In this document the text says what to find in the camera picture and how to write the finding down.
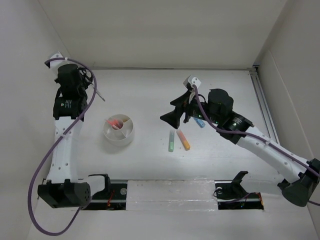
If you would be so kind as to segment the black handled scissors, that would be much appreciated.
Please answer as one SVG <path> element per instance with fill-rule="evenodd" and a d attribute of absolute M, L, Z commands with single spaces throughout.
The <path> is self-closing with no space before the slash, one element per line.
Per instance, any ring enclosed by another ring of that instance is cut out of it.
<path fill-rule="evenodd" d="M 85 81 L 85 84 L 86 86 L 91 86 L 93 89 L 95 89 L 95 84 L 94 84 L 94 81 L 93 81 L 93 77 L 88 77 L 87 75 L 84 76 L 84 81 Z M 96 94 L 100 97 L 100 99 L 105 102 L 105 98 L 102 96 L 102 94 L 100 93 L 100 91 L 97 89 L 96 90 Z"/>

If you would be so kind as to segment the thin red pen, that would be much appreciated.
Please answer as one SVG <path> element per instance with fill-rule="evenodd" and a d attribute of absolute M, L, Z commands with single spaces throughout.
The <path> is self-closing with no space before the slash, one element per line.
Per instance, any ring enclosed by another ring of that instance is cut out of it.
<path fill-rule="evenodd" d="M 111 126 L 114 126 L 114 127 L 118 128 L 118 129 L 120 129 L 122 127 L 117 119 L 106 120 L 106 122 L 109 123 Z"/>

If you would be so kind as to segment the purple red marker pen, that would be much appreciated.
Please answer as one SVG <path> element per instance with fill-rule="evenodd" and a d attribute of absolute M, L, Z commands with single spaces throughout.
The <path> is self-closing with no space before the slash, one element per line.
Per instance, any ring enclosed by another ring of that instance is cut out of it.
<path fill-rule="evenodd" d="M 110 121 L 109 124 L 116 130 L 120 130 L 124 125 L 123 122 L 120 122 L 117 119 Z"/>

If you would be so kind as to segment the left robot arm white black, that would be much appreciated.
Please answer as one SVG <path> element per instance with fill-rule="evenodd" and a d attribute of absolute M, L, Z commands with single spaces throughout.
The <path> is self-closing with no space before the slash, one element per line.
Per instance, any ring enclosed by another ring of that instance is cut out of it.
<path fill-rule="evenodd" d="M 111 194 L 107 174 L 91 174 L 80 179 L 77 173 L 78 143 L 88 107 L 87 88 L 93 82 L 85 69 L 67 63 L 57 69 L 57 90 L 53 118 L 55 139 L 52 161 L 46 183 L 37 187 L 37 193 L 52 208 L 86 207 L 94 194 L 107 198 Z"/>

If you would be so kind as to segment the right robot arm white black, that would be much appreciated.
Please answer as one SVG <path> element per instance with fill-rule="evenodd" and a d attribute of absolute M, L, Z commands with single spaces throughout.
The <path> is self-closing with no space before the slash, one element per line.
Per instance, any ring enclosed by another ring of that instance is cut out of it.
<path fill-rule="evenodd" d="M 199 96 L 193 85 L 170 102 L 174 110 L 160 119 L 174 129 L 180 127 L 181 117 L 184 123 L 191 117 L 206 121 L 222 138 L 253 153 L 278 173 L 267 180 L 240 171 L 219 198 L 238 200 L 264 192 L 282 195 L 291 204 L 305 207 L 320 182 L 320 161 L 299 157 L 264 135 L 249 119 L 233 111 L 234 100 L 225 90 L 210 89 L 205 101 Z"/>

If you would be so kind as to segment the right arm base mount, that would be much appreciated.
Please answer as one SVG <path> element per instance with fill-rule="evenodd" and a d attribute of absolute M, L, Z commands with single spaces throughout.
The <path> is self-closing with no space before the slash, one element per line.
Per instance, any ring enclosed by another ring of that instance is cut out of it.
<path fill-rule="evenodd" d="M 232 180 L 215 181 L 213 196 L 218 210 L 264 210 L 260 192 L 247 192 L 241 186 L 248 171 L 240 171 Z"/>

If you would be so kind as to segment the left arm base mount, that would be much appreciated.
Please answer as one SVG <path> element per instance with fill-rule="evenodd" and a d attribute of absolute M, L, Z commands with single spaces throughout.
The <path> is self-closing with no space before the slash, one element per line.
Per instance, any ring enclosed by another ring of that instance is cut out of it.
<path fill-rule="evenodd" d="M 124 211 L 128 193 L 127 180 L 111 180 L 110 189 L 95 193 L 83 211 Z"/>

